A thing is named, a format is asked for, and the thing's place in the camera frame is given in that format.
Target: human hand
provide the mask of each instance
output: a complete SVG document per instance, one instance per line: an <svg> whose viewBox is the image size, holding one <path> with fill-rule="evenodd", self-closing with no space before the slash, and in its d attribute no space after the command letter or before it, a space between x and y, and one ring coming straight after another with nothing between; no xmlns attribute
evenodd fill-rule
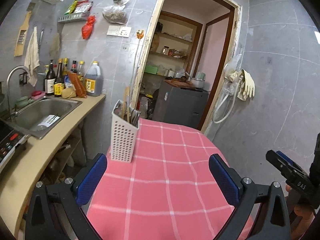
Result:
<svg viewBox="0 0 320 240"><path fill-rule="evenodd" d="M285 190L289 192L291 187L286 185ZM294 212L297 216L302 217L298 226L291 232L291 239L298 240L307 231L314 219L313 208L306 204L296 205Z"/></svg>

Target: blue gripper pad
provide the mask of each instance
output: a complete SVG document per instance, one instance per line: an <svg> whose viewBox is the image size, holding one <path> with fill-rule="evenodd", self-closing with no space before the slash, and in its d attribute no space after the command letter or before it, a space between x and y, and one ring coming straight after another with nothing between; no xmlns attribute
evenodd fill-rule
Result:
<svg viewBox="0 0 320 240"><path fill-rule="evenodd" d="M240 201L239 188L236 186L235 182L228 174L228 172L223 168L222 164L218 161L217 154L211 155L209 158L209 169L212 176L216 180L220 190L222 191L228 204L237 207Z"/></svg>
<svg viewBox="0 0 320 240"><path fill-rule="evenodd" d="M95 191L100 179L107 168L107 158L101 155L90 171L84 177L80 185L77 187L76 202L79 207L89 202L93 192Z"/></svg>
<svg viewBox="0 0 320 240"><path fill-rule="evenodd" d="M276 153L293 166L293 160L291 160L287 155L285 155L283 152L280 152L280 151L277 151Z"/></svg>

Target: chrome faucet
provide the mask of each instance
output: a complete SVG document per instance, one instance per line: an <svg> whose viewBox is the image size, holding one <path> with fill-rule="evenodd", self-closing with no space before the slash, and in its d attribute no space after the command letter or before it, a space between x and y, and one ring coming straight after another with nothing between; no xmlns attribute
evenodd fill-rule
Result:
<svg viewBox="0 0 320 240"><path fill-rule="evenodd" d="M22 65L15 67L13 70L10 71L10 73L8 75L8 78L7 78L7 99L8 99L8 111L9 111L9 116L10 116L11 121L13 120L13 115L15 115L15 113L11 114L10 99L9 99L9 95L10 95L10 85L9 84L10 84L10 79L11 79L12 74L19 69L24 70L27 73L28 78L31 77L29 69L25 66L22 66Z"/></svg>

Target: pink tablecloth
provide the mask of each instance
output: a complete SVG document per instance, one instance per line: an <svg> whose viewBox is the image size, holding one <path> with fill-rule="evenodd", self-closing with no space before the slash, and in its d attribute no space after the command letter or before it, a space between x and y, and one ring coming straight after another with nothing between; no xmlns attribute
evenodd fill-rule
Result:
<svg viewBox="0 0 320 240"><path fill-rule="evenodd" d="M214 153L224 159L198 130L141 119L132 162L108 160L90 222L105 240L213 239L233 211L209 171Z"/></svg>

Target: red button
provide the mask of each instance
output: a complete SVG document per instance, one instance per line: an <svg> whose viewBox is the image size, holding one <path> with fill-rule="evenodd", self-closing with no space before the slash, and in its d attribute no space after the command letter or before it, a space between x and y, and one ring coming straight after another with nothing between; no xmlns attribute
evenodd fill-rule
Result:
<svg viewBox="0 0 320 240"><path fill-rule="evenodd" d="M10 141L14 140L17 136L18 136L17 133L15 133L14 135L12 135L12 136L10 137Z"/></svg>

